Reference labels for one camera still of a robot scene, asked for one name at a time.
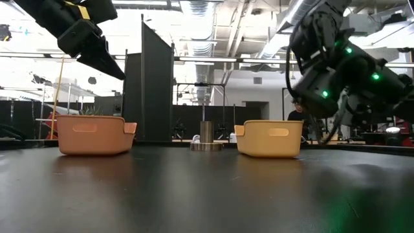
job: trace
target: metal base plate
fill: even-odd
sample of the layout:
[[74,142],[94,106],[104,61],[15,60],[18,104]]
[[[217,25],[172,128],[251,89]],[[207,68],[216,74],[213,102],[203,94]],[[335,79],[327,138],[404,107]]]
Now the metal base plate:
[[192,151],[221,151],[222,143],[191,143],[190,150]]

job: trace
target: person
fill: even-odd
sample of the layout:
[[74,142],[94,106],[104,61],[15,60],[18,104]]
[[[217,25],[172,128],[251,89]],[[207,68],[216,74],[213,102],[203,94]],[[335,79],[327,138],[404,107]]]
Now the person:
[[302,107],[300,104],[293,100],[292,103],[295,105],[295,110],[293,110],[291,113],[289,113],[289,116],[287,120],[302,120],[303,126],[302,126],[302,136],[308,140],[308,134],[309,134],[309,121],[307,120],[306,114],[303,112]]

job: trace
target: yellow pole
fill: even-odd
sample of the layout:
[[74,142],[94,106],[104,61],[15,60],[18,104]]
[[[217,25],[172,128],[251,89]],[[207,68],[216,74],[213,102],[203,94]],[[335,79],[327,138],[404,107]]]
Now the yellow pole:
[[56,90],[56,94],[54,96],[54,103],[53,103],[53,114],[52,114],[52,133],[50,135],[50,139],[53,139],[54,136],[54,117],[56,115],[56,104],[58,103],[58,96],[60,90],[60,82],[62,81],[62,72],[63,72],[63,64],[65,63],[65,57],[62,57],[62,64],[60,66],[60,74],[59,74],[59,82],[58,82],[58,89]]

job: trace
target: plastic bin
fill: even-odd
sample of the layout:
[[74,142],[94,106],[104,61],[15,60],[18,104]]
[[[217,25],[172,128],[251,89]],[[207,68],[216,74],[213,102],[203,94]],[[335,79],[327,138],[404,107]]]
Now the plastic bin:
[[298,156],[302,125],[302,121],[248,120],[244,126],[234,126],[237,149],[253,157]]
[[116,116],[56,115],[59,150],[66,155],[116,155],[129,151],[136,123]]

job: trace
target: table surface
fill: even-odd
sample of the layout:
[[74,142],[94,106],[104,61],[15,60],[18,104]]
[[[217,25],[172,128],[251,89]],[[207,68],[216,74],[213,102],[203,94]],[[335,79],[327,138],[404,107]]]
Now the table surface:
[[140,147],[0,151],[0,232],[414,232],[414,158]]

